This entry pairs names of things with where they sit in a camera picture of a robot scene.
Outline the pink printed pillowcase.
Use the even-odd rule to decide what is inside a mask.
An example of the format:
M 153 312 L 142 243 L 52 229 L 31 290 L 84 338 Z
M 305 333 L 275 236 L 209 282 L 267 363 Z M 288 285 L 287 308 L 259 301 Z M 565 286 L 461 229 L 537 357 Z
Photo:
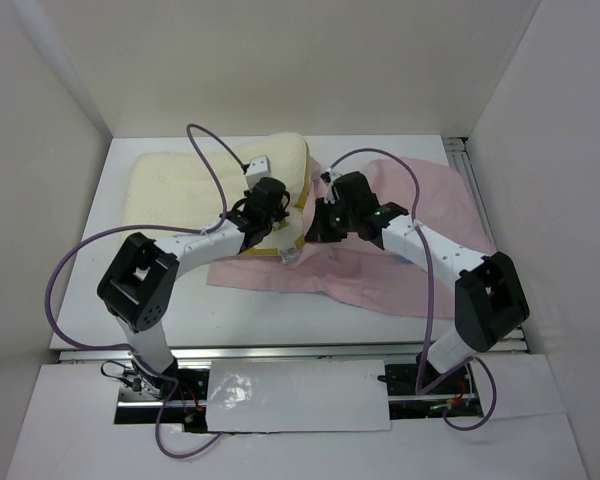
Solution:
M 428 227 L 472 250 L 495 249 L 483 230 L 473 197 L 454 169 L 405 158 L 377 159 L 363 170 L 383 203 L 415 205 Z M 427 275 L 418 266 L 350 235 L 345 241 L 308 245 L 296 262 L 245 256 L 211 264 L 212 286 L 284 293 L 323 293 L 332 299 L 390 315 L 423 317 Z

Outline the cream quilted pillow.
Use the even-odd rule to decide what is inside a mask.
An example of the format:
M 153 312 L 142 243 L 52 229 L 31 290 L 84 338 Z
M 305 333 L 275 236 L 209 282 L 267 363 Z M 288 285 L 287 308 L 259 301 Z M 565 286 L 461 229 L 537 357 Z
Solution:
M 297 133 L 278 133 L 233 149 L 243 162 L 269 159 L 274 178 L 290 194 L 289 216 L 250 255 L 293 259 L 304 246 L 303 210 L 309 198 L 311 157 Z M 200 228 L 217 222 L 222 203 L 217 187 L 197 153 L 152 152 L 137 157 L 131 171 L 122 223 Z

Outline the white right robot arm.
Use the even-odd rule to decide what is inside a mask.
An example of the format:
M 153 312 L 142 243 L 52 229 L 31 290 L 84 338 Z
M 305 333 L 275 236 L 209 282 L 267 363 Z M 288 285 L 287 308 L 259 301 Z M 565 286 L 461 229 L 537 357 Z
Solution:
M 416 389 L 440 391 L 451 373 L 489 351 L 530 316 L 512 259 L 458 244 L 394 203 L 382 204 L 360 172 L 321 176 L 327 193 L 315 201 L 309 243 L 335 243 L 349 234 L 407 260 L 427 274 L 428 293 L 441 282 L 454 292 L 454 323 L 438 340 L 427 338 L 418 357 Z

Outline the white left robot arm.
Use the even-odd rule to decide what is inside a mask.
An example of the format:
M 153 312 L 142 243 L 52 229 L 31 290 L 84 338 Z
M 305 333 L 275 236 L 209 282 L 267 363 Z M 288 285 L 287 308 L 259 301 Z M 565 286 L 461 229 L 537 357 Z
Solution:
M 101 279 L 97 295 L 121 326 L 132 352 L 132 365 L 152 397 L 167 398 L 177 387 L 178 363 L 162 326 L 176 280 L 256 246 L 276 222 L 288 216 L 285 207 L 289 200 L 281 181 L 264 177 L 211 233 L 159 240 L 134 233 L 124 241 Z

